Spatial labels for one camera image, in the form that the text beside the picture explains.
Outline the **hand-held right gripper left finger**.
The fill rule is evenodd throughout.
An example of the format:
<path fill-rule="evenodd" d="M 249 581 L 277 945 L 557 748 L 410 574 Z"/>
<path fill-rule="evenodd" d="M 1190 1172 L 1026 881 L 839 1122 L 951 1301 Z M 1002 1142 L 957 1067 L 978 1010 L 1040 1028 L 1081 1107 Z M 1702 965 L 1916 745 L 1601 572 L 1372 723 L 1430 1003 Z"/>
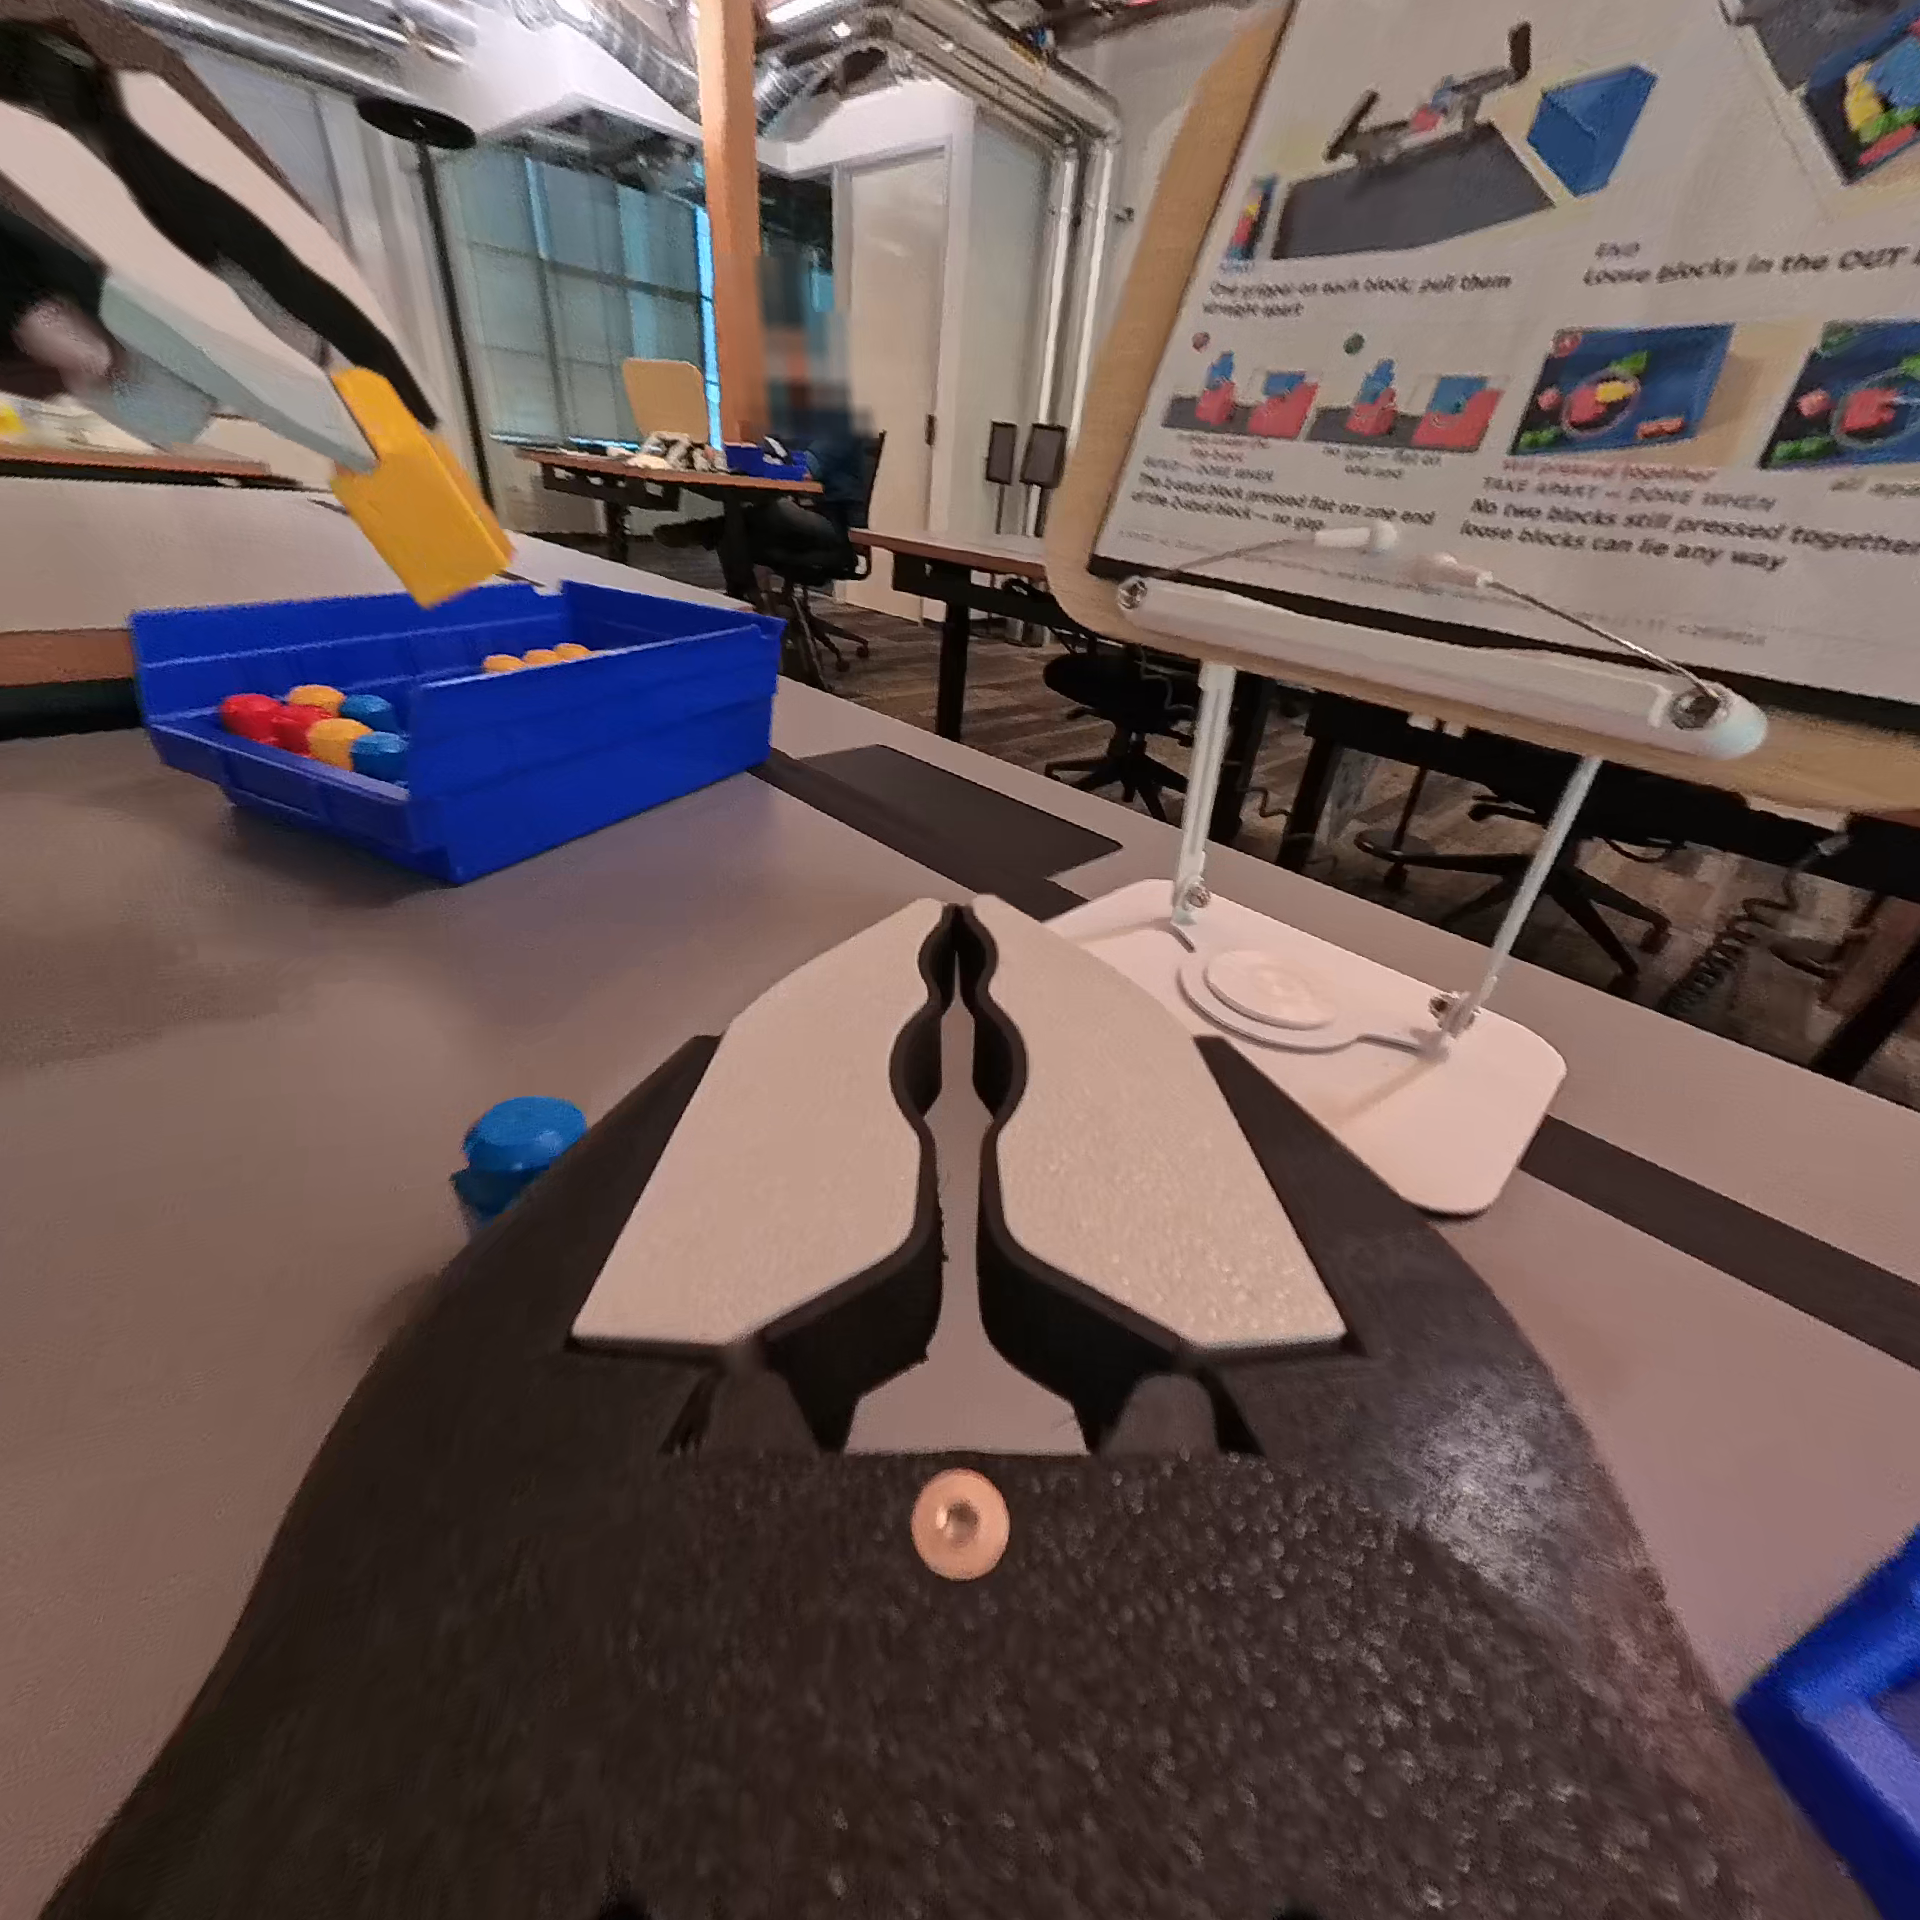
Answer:
<path fill-rule="evenodd" d="M 957 910 L 920 899 L 818 954 L 710 1045 L 569 1342 L 769 1373 L 837 1451 L 943 1307 L 927 1112 Z"/>

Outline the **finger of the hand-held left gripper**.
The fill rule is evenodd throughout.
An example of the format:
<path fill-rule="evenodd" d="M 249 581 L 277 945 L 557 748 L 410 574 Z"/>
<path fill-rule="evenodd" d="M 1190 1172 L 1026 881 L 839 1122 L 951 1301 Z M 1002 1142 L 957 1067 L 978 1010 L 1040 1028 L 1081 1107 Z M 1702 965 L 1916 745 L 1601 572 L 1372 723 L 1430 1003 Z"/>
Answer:
<path fill-rule="evenodd" d="M 154 69 L 106 66 L 98 100 L 102 155 L 162 238 L 263 320 L 384 377 L 420 428 L 440 425 L 366 277 L 266 161 Z"/>
<path fill-rule="evenodd" d="M 119 347 L 216 411 L 354 473 L 374 453 L 329 377 L 274 336 L 240 294 L 160 233 L 87 144 L 29 107 L 2 107 L 2 177 L 28 220 L 98 281 L 94 313 Z"/>

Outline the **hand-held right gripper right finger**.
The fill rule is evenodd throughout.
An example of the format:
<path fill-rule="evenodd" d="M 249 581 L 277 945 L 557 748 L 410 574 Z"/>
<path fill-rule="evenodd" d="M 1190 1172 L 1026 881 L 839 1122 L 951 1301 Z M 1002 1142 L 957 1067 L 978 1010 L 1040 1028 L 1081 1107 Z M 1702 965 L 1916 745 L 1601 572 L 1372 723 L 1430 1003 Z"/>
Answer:
<path fill-rule="evenodd" d="M 952 954 L 989 1114 L 980 1323 L 1087 1451 L 1142 1382 L 1188 1380 L 1215 1409 L 1231 1368 L 1338 1353 L 1342 1310 L 1199 1038 L 993 896 L 962 910 Z"/>

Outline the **blue two-stud block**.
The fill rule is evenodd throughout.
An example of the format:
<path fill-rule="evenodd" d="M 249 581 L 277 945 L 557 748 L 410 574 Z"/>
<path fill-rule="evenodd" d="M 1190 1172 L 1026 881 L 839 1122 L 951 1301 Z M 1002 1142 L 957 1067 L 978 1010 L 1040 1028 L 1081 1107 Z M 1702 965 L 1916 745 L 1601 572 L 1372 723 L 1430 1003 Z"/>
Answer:
<path fill-rule="evenodd" d="M 553 1096 L 513 1096 L 479 1114 L 447 1180 L 468 1236 L 512 1209 L 588 1132 L 588 1116 Z"/>

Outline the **yellow single-stud block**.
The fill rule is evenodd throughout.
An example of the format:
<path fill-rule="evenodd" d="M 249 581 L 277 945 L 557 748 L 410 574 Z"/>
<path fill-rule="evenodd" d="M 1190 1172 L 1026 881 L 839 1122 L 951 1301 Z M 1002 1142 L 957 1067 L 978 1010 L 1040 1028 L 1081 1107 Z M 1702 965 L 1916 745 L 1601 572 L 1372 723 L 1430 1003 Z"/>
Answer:
<path fill-rule="evenodd" d="M 490 582 L 512 562 L 506 540 L 468 472 L 439 432 L 423 428 L 378 373 L 332 374 L 373 453 L 367 472 L 332 468 L 329 491 L 423 606 Z"/>

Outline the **blue plastic bin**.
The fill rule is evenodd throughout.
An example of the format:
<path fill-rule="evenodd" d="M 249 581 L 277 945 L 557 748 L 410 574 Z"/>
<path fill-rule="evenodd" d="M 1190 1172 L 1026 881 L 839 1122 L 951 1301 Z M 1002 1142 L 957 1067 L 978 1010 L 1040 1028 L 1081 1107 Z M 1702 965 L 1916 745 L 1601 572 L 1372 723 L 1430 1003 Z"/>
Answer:
<path fill-rule="evenodd" d="M 1736 1699 L 1776 1781 L 1878 1916 L 1917 1916 L 1917 1538 Z"/>
<path fill-rule="evenodd" d="M 605 830 L 773 750 L 784 625 L 732 603 L 562 582 L 132 613 L 154 754 L 242 812 L 468 882 Z M 400 779 L 231 733 L 228 697 L 386 700 Z"/>

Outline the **pile of colourful blocks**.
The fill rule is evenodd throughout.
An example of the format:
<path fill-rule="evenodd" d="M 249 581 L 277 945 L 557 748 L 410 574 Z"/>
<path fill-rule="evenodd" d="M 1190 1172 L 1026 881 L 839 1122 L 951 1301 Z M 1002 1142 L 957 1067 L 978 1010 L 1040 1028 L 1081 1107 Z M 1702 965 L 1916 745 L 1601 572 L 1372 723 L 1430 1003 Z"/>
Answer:
<path fill-rule="evenodd" d="M 225 733 L 384 785 L 407 785 L 410 736 L 386 694 L 301 684 L 282 697 L 233 692 L 218 706 Z"/>

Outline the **person's left hand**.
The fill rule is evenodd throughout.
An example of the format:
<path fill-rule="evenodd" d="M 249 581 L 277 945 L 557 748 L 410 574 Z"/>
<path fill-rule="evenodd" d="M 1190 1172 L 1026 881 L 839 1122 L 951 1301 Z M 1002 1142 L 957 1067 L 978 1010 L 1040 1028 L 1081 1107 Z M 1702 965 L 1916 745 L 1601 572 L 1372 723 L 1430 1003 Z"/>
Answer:
<path fill-rule="evenodd" d="M 111 381 L 114 349 L 71 302 L 42 297 L 4 325 L 2 390 L 47 400 Z"/>

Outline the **black floor lamp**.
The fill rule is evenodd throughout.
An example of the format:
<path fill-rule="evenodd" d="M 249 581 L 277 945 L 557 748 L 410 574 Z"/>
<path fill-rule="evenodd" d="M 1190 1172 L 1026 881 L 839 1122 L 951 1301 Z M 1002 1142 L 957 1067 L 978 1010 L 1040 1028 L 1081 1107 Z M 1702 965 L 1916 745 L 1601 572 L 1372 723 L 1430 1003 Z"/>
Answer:
<path fill-rule="evenodd" d="M 446 402 L 454 448 L 486 505 L 495 505 L 488 432 L 444 192 L 444 161 L 465 155 L 474 134 L 437 107 L 392 97 L 373 97 L 354 107 L 370 128 L 366 144 L 377 224 L 401 322 L 424 385 Z"/>

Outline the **grey wood-edged table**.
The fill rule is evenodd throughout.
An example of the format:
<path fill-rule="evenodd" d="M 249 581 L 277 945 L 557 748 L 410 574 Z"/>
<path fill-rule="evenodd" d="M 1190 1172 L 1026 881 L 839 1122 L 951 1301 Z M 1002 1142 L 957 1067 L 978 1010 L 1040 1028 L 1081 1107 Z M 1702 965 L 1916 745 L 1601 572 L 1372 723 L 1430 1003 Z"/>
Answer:
<path fill-rule="evenodd" d="M 398 589 L 352 521 L 309 494 L 9 475 L 2 738 L 132 730 L 137 613 Z"/>

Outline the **wood-edged office table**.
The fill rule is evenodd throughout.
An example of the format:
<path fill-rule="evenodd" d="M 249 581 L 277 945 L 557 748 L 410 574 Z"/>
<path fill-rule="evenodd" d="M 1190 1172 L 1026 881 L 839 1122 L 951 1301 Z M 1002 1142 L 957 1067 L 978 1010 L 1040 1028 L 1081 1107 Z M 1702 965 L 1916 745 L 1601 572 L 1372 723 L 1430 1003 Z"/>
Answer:
<path fill-rule="evenodd" d="M 1020 628 L 1062 634 L 1065 613 L 1048 593 L 1041 540 L 1036 534 L 951 538 L 932 532 L 853 530 L 868 560 L 887 557 L 897 594 L 940 608 L 932 731 L 965 738 L 973 617 L 1010 620 Z"/>
<path fill-rule="evenodd" d="M 557 446 L 517 446 L 513 453 L 540 472 L 546 491 L 585 499 L 598 507 L 608 560 L 616 564 L 631 557 L 628 517 L 632 512 L 672 514 L 684 494 L 717 505 L 726 529 L 735 529 L 743 510 L 756 500 L 813 499 L 823 491 L 804 475 L 636 466 L 609 453 Z"/>

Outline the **pale desk divider board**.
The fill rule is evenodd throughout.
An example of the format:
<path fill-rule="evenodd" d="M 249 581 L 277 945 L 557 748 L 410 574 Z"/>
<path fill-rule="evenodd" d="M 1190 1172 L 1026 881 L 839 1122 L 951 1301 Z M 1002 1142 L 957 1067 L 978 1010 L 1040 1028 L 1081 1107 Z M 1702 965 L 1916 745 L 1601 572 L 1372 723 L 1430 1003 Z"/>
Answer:
<path fill-rule="evenodd" d="M 684 360 L 626 356 L 618 373 L 638 441 L 713 441 L 704 369 Z"/>

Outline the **black office chair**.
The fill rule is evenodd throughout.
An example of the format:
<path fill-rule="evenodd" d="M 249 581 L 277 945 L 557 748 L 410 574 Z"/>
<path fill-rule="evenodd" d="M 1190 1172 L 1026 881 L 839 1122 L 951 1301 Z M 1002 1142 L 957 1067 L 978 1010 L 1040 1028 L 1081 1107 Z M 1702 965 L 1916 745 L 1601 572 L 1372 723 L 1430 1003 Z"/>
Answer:
<path fill-rule="evenodd" d="M 1097 756 L 1055 760 L 1041 765 L 1041 774 L 1087 794 L 1112 789 L 1121 805 L 1141 806 L 1166 826 L 1166 797 L 1183 803 L 1188 782 L 1152 754 L 1152 742 L 1192 745 L 1199 706 L 1194 673 L 1138 646 L 1097 644 L 1048 659 L 1041 686 L 1079 718 L 1111 730 Z"/>
<path fill-rule="evenodd" d="M 884 432 L 829 432 L 801 448 L 812 480 L 820 496 L 794 499 L 791 525 L 784 532 L 784 598 L 799 634 L 799 656 L 813 686 L 825 689 L 825 668 L 848 669 L 842 646 L 868 656 L 863 637 L 848 636 L 820 617 L 815 603 L 829 587 L 863 582 L 872 572 L 872 555 L 856 542 L 872 514 L 872 494 L 887 446 Z"/>
<path fill-rule="evenodd" d="M 1447 907 L 1436 926 L 1463 931 L 1505 913 L 1519 899 L 1533 856 L 1544 851 L 1548 812 L 1522 801 L 1500 795 L 1478 797 L 1469 805 L 1477 826 L 1505 821 L 1536 830 L 1529 851 L 1472 851 L 1447 852 L 1410 835 L 1412 801 L 1405 803 L 1392 832 L 1361 830 L 1356 835 L 1356 851 L 1382 864 L 1388 893 L 1402 893 L 1414 875 L 1450 875 L 1473 881 L 1478 892 Z M 1640 957 L 1666 949 L 1672 923 L 1666 913 L 1617 892 L 1608 881 L 1594 878 L 1582 867 L 1584 849 L 1605 843 L 1632 864 L 1657 867 L 1676 856 L 1682 843 L 1669 832 L 1653 832 L 1642 821 L 1632 821 L 1622 806 L 1599 806 L 1598 822 L 1584 813 L 1567 832 L 1567 841 L 1553 852 L 1548 878 L 1536 893 L 1605 957 L 1610 969 L 1607 993 L 1632 994 L 1640 982 Z"/>

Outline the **printed instruction sheet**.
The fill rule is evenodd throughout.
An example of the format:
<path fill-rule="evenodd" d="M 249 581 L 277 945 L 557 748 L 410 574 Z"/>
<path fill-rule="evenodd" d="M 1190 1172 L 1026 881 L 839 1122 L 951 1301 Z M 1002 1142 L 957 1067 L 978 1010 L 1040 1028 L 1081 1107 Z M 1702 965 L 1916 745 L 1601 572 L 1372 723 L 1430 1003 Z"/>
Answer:
<path fill-rule="evenodd" d="M 1109 572 L 1916 705 L 1917 5 L 1294 5 Z"/>

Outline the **wooden post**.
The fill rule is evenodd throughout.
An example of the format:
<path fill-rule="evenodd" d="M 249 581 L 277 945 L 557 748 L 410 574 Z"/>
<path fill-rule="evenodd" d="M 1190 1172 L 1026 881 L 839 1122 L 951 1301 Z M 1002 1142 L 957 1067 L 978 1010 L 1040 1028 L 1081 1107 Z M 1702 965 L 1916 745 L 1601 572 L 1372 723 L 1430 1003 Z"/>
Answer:
<path fill-rule="evenodd" d="M 754 97 L 756 8 L 696 3 L 687 9 L 696 42 L 720 413 L 724 441 L 754 441 L 765 430 L 767 413 Z"/>

